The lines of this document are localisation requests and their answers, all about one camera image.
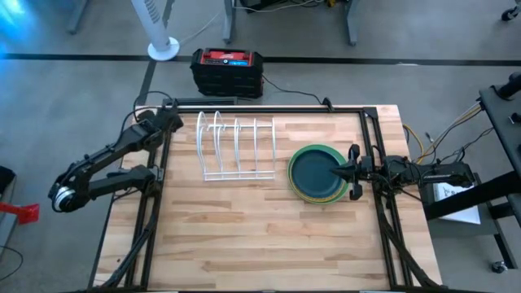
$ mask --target gray floor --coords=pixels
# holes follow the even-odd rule
[[[20,1],[23,14],[0,24],[0,50],[7,53],[143,55],[147,36],[129,1],[92,0],[76,36],[65,24],[69,1]],[[159,1],[164,9],[166,1]],[[273,14],[238,11],[231,46],[264,55],[424,59],[520,59],[521,20],[509,24],[499,15],[509,0],[368,0],[359,10],[360,42],[346,45],[341,7],[290,9]],[[180,40],[196,32],[221,10],[221,1],[177,0],[168,31]],[[210,25],[181,54],[199,47],[223,47],[221,19]],[[115,139],[138,94],[148,62],[0,60],[0,164],[19,175],[15,203],[41,204],[40,221],[18,225],[9,245],[24,254],[24,265],[0,283],[2,292],[70,291],[87,285],[108,202],[56,214],[46,197],[50,184],[70,162]],[[337,104],[397,104],[402,120],[418,133],[438,134],[478,97],[478,89],[501,83],[512,67],[397,65],[265,65],[265,75],[281,87],[327,96]],[[188,63],[159,63],[151,90],[174,97],[200,97]],[[312,104],[312,98],[277,93],[267,85],[254,103]],[[490,127],[486,115],[455,129],[439,153],[448,154]],[[418,148],[411,143],[413,155]],[[466,162],[488,180],[510,170],[493,133],[476,143]],[[521,247],[521,231],[512,219],[501,222],[512,247]],[[521,273],[491,273],[499,259],[491,236],[435,238],[445,285],[453,288],[518,292]],[[521,262],[521,253],[514,250]],[[17,259],[5,253],[0,276]]]

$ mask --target dark green plate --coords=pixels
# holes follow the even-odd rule
[[[288,165],[291,188],[310,203],[333,203],[345,195],[348,184],[330,170],[345,163],[332,147],[306,146],[291,157]]]

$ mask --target butcher block tabletop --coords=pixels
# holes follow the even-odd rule
[[[387,154],[409,156],[398,107],[376,107]],[[207,117],[212,119],[213,113],[207,112]],[[148,290],[388,289],[370,185],[362,183],[364,195],[358,201],[349,201],[347,195],[329,205],[316,205],[299,198],[287,179],[291,156],[309,144],[325,144],[347,156],[356,143],[364,155],[360,117],[349,113],[223,113],[222,117],[227,124],[236,117],[242,123],[255,117],[259,125],[274,120],[275,179],[203,181],[195,144],[197,114],[182,114],[185,125],[169,145]],[[270,131],[259,129],[259,168],[274,167]],[[233,130],[227,132],[221,138],[221,157],[225,168],[233,168],[234,135]],[[244,130],[240,135],[241,167],[252,168],[252,134]],[[203,136],[203,153],[207,167],[215,168],[211,135]],[[146,165],[147,157],[145,151],[130,153],[122,168]],[[418,194],[415,186],[407,191]],[[137,193],[112,204],[94,285],[106,281],[129,251],[139,198]],[[397,195],[396,201],[405,245],[430,278],[441,283],[422,204],[404,195]],[[401,280],[394,248],[393,260]],[[139,257],[135,283],[141,277],[142,261]]]

